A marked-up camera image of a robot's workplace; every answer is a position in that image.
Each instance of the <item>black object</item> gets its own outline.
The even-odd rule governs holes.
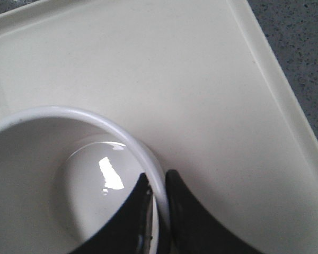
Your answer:
[[[166,192],[172,236],[179,254],[261,254],[206,211],[176,170],[166,173]]]
[[[70,254],[148,254],[152,226],[152,190],[144,173],[112,219]],[[167,229],[160,222],[158,254],[168,254]]]

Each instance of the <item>bowl rim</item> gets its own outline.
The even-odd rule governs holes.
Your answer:
[[[68,106],[33,107],[0,119],[0,133],[15,125],[42,118],[78,120],[106,130],[123,142],[142,166],[167,228],[170,225],[169,204],[164,185],[164,172],[152,152],[128,131],[106,117],[91,111]]]

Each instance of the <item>gray countertop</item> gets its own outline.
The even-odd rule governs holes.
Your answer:
[[[0,0],[0,13],[36,0]],[[318,0],[249,0],[318,139]]]

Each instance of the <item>white bowl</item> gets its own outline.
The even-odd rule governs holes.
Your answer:
[[[58,106],[0,120],[0,253],[73,250],[115,214],[142,172],[168,225],[160,165],[115,123]]]

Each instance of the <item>speckled countertop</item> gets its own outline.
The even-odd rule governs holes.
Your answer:
[[[0,13],[36,0],[0,0]],[[318,0],[249,0],[318,138]]]

